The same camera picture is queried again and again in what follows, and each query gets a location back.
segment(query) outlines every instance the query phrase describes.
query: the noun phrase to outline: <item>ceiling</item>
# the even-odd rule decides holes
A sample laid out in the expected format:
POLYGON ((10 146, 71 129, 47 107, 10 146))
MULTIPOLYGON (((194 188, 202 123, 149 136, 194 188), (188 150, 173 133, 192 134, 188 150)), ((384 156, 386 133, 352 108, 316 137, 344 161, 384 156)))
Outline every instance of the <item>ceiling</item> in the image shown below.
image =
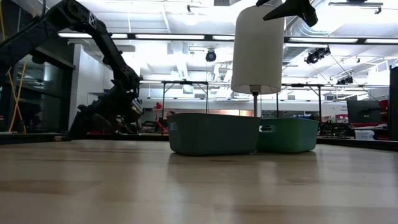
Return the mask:
MULTIPOLYGON (((24 9, 38 14, 41 0, 14 0, 24 9)), ((241 0, 231 6, 214 6, 214 0, 78 0, 102 20, 110 32, 172 33, 172 34, 234 34, 234 22, 240 11, 255 4, 256 0, 241 0)), ((48 8, 59 0, 47 0, 48 8)), ((312 0, 319 22, 309 28, 300 19, 287 18, 287 35, 325 35, 337 37, 396 37, 398 36, 398 1, 383 2, 382 12, 375 8, 329 6, 331 0, 312 0)), ((232 42, 185 42, 189 47, 215 49, 217 61, 205 61, 204 52, 190 52, 183 57, 170 54, 167 41, 116 40, 117 45, 133 45, 135 50, 125 57, 128 63, 139 65, 145 79, 171 79, 178 63, 185 62, 190 72, 215 73, 221 64, 233 58, 232 42)), ((351 73, 358 83, 366 83, 368 73, 382 62, 398 59, 398 46, 330 45, 331 55, 314 65, 304 62, 308 51, 314 48, 286 47, 282 82, 336 83, 351 73)))

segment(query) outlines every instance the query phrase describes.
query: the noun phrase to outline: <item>wall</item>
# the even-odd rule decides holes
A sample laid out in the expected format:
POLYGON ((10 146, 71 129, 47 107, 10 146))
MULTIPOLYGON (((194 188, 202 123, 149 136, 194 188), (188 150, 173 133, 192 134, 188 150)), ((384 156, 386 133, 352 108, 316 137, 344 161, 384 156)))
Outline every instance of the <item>wall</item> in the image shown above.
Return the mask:
POLYGON ((76 116, 78 105, 91 104, 97 99, 92 93, 103 93, 104 89, 110 89, 113 86, 112 71, 88 55, 81 45, 75 46, 73 64, 76 69, 72 75, 69 127, 76 116))

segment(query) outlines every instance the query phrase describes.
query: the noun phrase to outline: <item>wooden table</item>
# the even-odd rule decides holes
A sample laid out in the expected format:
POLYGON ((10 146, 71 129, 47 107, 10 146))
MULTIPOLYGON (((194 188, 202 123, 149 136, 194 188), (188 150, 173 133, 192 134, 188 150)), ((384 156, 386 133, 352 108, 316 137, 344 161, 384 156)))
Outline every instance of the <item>wooden table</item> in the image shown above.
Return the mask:
POLYGON ((398 155, 183 157, 168 142, 0 146, 0 223, 265 224, 398 220, 398 155))

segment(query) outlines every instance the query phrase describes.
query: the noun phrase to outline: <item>metal pole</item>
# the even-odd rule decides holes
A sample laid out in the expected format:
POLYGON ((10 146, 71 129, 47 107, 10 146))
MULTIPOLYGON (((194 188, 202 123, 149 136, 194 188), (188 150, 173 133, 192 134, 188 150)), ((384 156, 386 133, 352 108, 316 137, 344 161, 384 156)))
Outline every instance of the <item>metal pole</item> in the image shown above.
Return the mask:
POLYGON ((258 115, 257 115, 257 97, 258 97, 258 94, 254 94, 253 93, 253 97, 254 97, 254 117, 255 118, 257 118, 258 117, 258 115))
POLYGON ((166 83, 163 83, 163 104, 162 104, 162 119, 164 118, 164 95, 165 95, 166 83))
POLYGON ((209 84, 206 84, 207 89, 206 89, 206 113, 208 113, 208 102, 209 102, 209 84))
POLYGON ((276 93, 276 118, 279 118, 279 93, 276 93))
POLYGON ((321 86, 318 86, 318 100, 319 100, 319 122, 322 123, 321 86))

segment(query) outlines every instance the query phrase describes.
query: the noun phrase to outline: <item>white cylindrical object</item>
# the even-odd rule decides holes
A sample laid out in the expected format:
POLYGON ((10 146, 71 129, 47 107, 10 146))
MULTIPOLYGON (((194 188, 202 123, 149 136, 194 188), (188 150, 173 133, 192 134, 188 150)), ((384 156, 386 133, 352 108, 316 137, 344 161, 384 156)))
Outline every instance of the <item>white cylindrical object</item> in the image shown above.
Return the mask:
POLYGON ((263 21, 275 6, 252 6, 236 21, 231 89, 250 94, 251 85, 261 94, 280 92, 284 46, 284 18, 263 21))

